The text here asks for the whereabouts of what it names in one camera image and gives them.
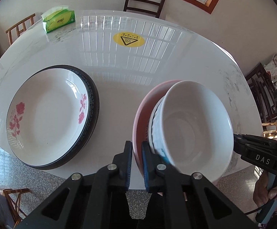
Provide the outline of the right hand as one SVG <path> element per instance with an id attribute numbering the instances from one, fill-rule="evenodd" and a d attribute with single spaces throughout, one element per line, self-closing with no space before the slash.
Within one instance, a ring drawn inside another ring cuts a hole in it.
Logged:
<path id="1" fill-rule="evenodd" d="M 274 198 L 277 195 L 277 186 L 268 191 L 266 189 L 267 184 L 268 172 L 263 170 L 260 178 L 255 183 L 255 188 L 253 192 L 253 201 L 258 207 L 266 204 L 270 199 Z"/>

